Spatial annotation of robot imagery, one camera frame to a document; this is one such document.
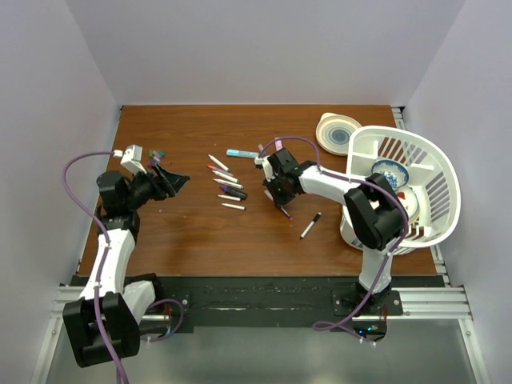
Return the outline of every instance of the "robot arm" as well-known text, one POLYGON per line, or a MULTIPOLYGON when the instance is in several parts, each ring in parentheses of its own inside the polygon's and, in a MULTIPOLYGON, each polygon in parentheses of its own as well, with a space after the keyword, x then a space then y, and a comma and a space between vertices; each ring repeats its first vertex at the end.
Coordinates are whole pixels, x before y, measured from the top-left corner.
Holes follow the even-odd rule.
MULTIPOLYGON (((344 174, 317 166, 311 161, 299 164, 286 148, 270 156, 256 158, 254 162, 257 168, 265 172, 263 185, 272 194, 276 206, 284 206, 297 194, 316 194, 347 207, 354 232, 363 244, 359 283, 368 291, 378 276, 390 245, 403 228, 402 216, 396 205, 369 186, 349 182, 344 174)), ((373 174, 366 181, 384 188, 396 198, 384 176, 373 174)), ((372 294, 389 287, 390 268, 391 260, 380 273, 372 294)))
POLYGON ((80 366, 111 360, 95 324, 93 309, 96 274, 105 248, 108 248, 108 253, 102 267, 99 297, 106 328, 120 358, 137 354, 140 345, 138 324, 161 289, 154 274, 132 278, 132 283, 124 286, 126 267, 140 227, 137 209, 150 199, 164 200, 175 196, 190 180, 188 176, 164 170, 159 164, 153 164, 152 172, 148 172, 141 164, 140 146, 129 146, 124 152, 117 150, 114 156, 121 158, 121 165, 133 177, 129 180, 117 170, 107 171, 98 177, 102 206, 97 208, 96 216, 106 228, 110 245, 105 234, 98 233, 98 252, 90 279, 80 293, 80 299, 67 303, 62 312, 71 347, 80 366))

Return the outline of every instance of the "white plate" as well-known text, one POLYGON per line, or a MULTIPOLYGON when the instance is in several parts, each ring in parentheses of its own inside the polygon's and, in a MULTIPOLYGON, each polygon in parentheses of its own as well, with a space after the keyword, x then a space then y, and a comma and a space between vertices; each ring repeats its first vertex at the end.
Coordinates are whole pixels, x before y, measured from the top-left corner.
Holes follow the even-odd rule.
POLYGON ((317 125, 317 142, 330 154, 347 155, 350 136, 358 128, 361 124, 348 116, 324 114, 317 125))

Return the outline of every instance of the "wooden tabletop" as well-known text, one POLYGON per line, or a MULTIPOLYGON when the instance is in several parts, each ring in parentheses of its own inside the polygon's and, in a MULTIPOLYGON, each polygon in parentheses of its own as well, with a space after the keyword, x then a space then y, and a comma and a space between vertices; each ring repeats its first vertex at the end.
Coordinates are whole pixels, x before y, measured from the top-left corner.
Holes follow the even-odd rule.
MULTIPOLYGON (((362 253, 342 240, 339 204, 300 195, 286 209, 294 220, 264 195, 263 172, 254 160, 228 158, 226 150, 256 151, 276 136, 299 135, 315 140, 325 112, 355 118, 363 126, 395 126, 389 106, 126 106, 114 148, 131 144, 162 150, 164 168, 187 174, 190 181, 174 198, 148 202, 138 213, 141 228, 127 274, 174 275, 358 275, 362 253), (231 168, 249 197, 246 211, 221 206, 219 184, 206 164, 212 154, 231 168), (322 217, 303 240, 300 233, 313 216, 322 217)), ((299 162, 314 160, 304 142, 285 142, 299 162)), ((346 158, 322 151, 322 164, 345 171, 346 158)), ((109 169, 121 169, 112 159, 109 169)), ((92 270, 97 250, 90 232, 80 274, 92 270)), ((395 256, 393 274, 435 274, 430 250, 395 256)))

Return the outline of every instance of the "blue and white bowl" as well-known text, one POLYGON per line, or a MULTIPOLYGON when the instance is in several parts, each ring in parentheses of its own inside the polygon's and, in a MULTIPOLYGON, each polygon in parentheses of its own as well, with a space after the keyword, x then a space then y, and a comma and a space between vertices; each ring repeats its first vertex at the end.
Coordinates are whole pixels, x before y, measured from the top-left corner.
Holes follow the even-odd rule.
POLYGON ((409 172, 399 162, 393 160, 379 160, 371 167, 372 174, 383 174, 393 188, 400 188, 409 181, 409 172))

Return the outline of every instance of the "pen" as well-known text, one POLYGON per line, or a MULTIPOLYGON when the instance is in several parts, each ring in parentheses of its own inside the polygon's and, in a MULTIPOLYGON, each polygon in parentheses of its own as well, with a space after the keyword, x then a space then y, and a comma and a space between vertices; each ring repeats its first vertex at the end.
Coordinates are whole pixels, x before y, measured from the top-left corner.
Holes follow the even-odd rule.
POLYGON ((230 182, 236 182, 237 184, 240 184, 240 180, 238 180, 237 178, 233 178, 231 176, 228 176, 227 174, 224 174, 223 172, 218 172, 216 170, 212 170, 212 172, 221 178, 229 180, 230 182))
POLYGON ((307 235, 307 233, 310 231, 311 227, 317 222, 317 220, 320 219, 321 216, 322 216, 322 212, 318 212, 314 216, 313 220, 311 220, 310 224, 306 227, 304 232, 302 232, 301 237, 300 237, 301 240, 307 235))
POLYGON ((215 157, 213 157, 211 154, 208 155, 208 157, 210 158, 210 160, 212 162, 214 162, 215 164, 217 164, 218 166, 220 166, 224 171, 226 172, 231 172, 230 169, 225 166, 224 164, 222 164, 219 160, 217 160, 215 157))
POLYGON ((241 190, 237 190, 236 188, 231 188, 230 186, 221 186, 221 190, 223 190, 229 196, 235 196, 236 198, 240 198, 245 200, 247 198, 247 194, 241 190))
MULTIPOLYGON (((269 190, 265 190, 265 194, 266 196, 270 199, 270 200, 274 200, 274 198, 272 197, 272 194, 269 192, 269 190)), ((285 216, 288 217, 289 220, 293 220, 294 218, 292 218, 290 216, 290 214, 288 213, 288 211, 286 211, 282 206, 279 207, 279 209, 281 210, 281 212, 283 212, 285 214, 285 216)))
POLYGON ((233 174, 230 174, 229 172, 221 170, 220 168, 217 168, 216 166, 211 166, 210 164, 208 164, 207 167, 210 168, 211 170, 216 170, 217 172, 221 172, 223 174, 227 174, 228 176, 233 177, 233 174))
POLYGON ((258 152, 249 152, 248 150, 227 150, 226 154, 237 158, 256 158, 258 156, 258 152))
POLYGON ((236 202, 240 202, 242 200, 241 198, 236 198, 235 196, 228 196, 227 194, 218 194, 217 196, 219 196, 220 198, 224 198, 226 200, 235 200, 236 202))
POLYGON ((226 202, 223 202, 222 205, 227 206, 228 208, 235 208, 236 210, 246 210, 244 206, 236 206, 235 204, 228 204, 226 202))
POLYGON ((222 180, 221 178, 214 178, 214 181, 218 182, 219 184, 224 184, 225 186, 232 186, 233 188, 243 190, 243 185, 237 184, 236 182, 228 182, 227 180, 222 180))

